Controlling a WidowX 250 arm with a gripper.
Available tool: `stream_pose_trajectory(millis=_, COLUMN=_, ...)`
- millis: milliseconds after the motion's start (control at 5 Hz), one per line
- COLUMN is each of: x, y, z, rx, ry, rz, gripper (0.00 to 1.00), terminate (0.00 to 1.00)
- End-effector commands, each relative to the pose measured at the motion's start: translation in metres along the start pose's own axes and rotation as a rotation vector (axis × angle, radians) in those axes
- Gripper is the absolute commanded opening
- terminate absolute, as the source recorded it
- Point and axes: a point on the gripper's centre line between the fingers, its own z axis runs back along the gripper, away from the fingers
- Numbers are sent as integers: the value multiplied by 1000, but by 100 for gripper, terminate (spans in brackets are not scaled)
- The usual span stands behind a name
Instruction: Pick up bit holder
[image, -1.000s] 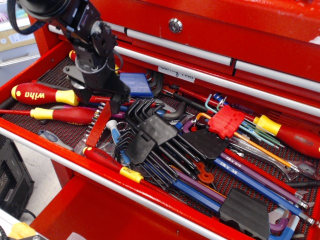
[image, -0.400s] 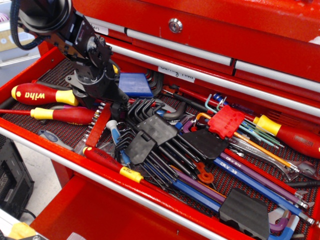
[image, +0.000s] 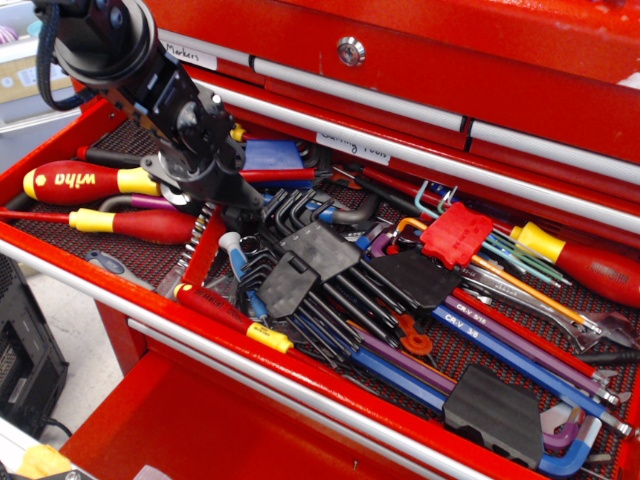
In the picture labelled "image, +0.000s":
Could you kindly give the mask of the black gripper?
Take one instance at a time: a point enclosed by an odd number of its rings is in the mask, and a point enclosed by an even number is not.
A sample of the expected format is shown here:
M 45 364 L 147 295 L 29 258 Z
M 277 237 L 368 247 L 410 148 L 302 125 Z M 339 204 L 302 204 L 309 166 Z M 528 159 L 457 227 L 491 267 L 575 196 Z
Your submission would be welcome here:
M 233 193 L 229 186 L 223 188 L 221 194 L 212 199 L 199 198 L 194 193 L 184 193 L 177 188 L 180 180 L 193 182 L 199 178 L 210 177 L 215 169 L 225 173 L 240 173 L 236 160 L 245 159 L 244 150 L 229 135 L 212 154 L 204 157 L 192 156 L 189 150 L 179 150 L 174 145 L 161 140 L 160 150 L 156 154 L 147 155 L 140 161 L 140 166 L 150 173 L 151 178 L 159 181 L 161 195 L 183 213 L 199 215 L 206 202 L 226 205 L 222 211 L 222 220 L 230 232 L 240 235 L 253 235 L 261 224 L 263 196 L 245 179 L 238 193 Z

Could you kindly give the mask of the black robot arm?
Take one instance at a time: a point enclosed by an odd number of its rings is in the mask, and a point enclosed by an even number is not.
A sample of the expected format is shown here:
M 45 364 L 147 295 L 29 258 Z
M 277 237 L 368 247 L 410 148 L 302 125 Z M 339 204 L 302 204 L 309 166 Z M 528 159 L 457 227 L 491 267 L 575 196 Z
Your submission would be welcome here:
M 37 85 L 50 107 L 108 100 L 152 136 L 158 152 L 140 165 L 170 199 L 219 205 L 241 234 L 259 228 L 264 198 L 239 173 L 233 116 L 166 51 L 144 2 L 37 1 L 34 10 Z

